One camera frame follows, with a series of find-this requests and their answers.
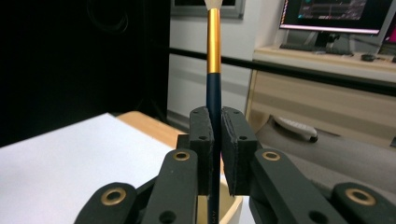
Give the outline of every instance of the white paper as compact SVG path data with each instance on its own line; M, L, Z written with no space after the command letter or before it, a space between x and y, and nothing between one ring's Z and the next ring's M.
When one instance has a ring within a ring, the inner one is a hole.
M0 223L74 223L99 188L140 187L171 149L108 114L0 147Z

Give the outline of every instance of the paintbrush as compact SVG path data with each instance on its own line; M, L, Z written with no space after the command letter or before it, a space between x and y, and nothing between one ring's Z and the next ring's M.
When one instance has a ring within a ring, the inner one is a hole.
M205 0L207 8L206 107L215 137L213 169L207 197L207 223L219 223L219 179L221 151L221 54L220 8L222 0Z

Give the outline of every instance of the gold ferrule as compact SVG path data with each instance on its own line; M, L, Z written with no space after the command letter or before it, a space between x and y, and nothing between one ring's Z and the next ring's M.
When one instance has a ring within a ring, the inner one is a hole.
M220 10L207 11L207 73L221 72Z

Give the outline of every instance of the gray surface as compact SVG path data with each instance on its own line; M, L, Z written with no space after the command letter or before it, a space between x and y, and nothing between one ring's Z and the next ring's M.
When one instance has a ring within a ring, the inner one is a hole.
M257 133L262 145L286 153L313 182L332 189L337 183L363 184L396 204L396 150L365 144L318 130L318 141L276 126L269 119Z

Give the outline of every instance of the picture frame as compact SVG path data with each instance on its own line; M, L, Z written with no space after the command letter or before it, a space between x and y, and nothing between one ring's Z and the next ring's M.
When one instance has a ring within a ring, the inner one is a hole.
M244 18L246 0L223 0L220 9L222 18ZM171 0L171 16L206 17L207 9L204 0Z

